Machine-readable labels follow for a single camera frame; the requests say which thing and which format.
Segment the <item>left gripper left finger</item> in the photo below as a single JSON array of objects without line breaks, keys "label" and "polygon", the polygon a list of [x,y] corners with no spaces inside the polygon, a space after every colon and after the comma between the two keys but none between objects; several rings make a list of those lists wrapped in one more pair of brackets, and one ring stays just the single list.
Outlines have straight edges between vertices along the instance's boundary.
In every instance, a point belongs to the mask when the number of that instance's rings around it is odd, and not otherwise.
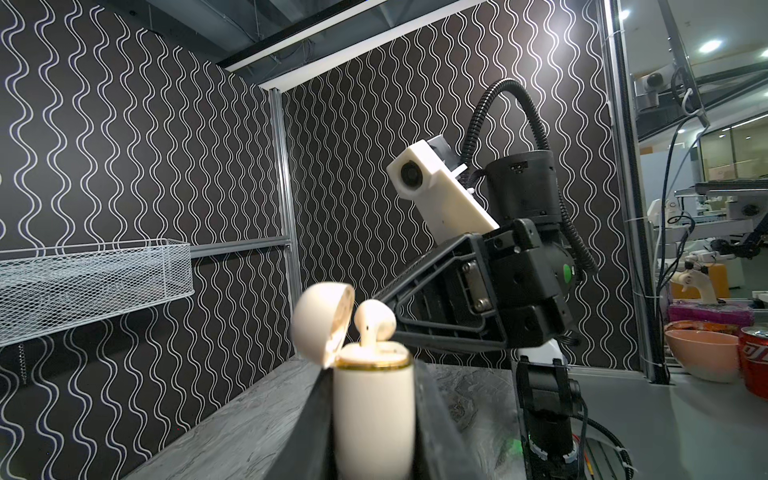
[{"label": "left gripper left finger", "polygon": [[333,373],[322,370],[265,479],[334,479]]}]

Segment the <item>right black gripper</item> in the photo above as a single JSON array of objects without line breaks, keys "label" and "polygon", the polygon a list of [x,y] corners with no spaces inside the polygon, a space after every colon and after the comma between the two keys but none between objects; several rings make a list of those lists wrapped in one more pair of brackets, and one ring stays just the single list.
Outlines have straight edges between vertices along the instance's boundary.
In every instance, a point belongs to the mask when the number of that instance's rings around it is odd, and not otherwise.
[{"label": "right black gripper", "polygon": [[[489,329],[464,269],[489,268]],[[567,296],[577,283],[575,260],[556,223],[518,218],[489,233],[463,234],[419,257],[374,295],[395,313],[394,341],[448,353],[539,347],[573,326]]]}]

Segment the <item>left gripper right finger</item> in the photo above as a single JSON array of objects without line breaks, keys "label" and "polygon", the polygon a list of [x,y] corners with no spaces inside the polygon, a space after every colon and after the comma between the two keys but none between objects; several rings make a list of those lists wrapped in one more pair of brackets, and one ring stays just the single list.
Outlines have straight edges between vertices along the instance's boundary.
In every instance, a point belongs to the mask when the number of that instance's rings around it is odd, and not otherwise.
[{"label": "left gripper right finger", "polygon": [[484,479],[427,365],[414,363],[416,444],[413,479]]}]

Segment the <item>cream earbud pair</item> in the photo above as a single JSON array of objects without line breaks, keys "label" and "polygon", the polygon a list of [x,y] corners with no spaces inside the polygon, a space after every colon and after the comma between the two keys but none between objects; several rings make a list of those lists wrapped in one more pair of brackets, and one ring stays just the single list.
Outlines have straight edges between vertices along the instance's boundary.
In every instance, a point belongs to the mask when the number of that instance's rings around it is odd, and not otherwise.
[{"label": "cream earbud pair", "polygon": [[388,341],[396,330],[394,312],[383,302],[369,299],[362,302],[355,313],[354,324],[360,334],[362,348],[373,348]]}]

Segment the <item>cream earbud charging case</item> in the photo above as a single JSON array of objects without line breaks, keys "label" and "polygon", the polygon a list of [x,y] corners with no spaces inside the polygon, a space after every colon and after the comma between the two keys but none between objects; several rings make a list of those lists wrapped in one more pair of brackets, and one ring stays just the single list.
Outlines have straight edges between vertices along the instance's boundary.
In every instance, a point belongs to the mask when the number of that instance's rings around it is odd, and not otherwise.
[{"label": "cream earbud charging case", "polygon": [[322,282],[300,296],[291,320],[297,352],[333,373],[336,468],[343,479],[407,479],[416,441],[414,359],[402,344],[362,348],[361,303],[345,283]]}]

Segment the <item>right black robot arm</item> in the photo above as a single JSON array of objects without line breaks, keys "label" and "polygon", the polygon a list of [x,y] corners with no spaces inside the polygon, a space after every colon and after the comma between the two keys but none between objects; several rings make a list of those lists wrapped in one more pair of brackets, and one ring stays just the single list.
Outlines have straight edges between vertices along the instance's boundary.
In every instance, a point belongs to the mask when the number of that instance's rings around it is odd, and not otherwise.
[{"label": "right black robot arm", "polygon": [[[472,169],[482,126],[505,93],[521,107],[535,146]],[[442,136],[421,140],[387,173],[436,241],[376,294],[395,314],[396,339],[448,353],[518,353],[528,478],[609,479],[616,472],[632,478],[631,457],[614,434],[605,447],[589,445],[586,431],[597,422],[560,349],[573,324],[567,296],[598,266],[564,204],[544,123],[526,89],[509,78],[494,82],[459,150]]]}]

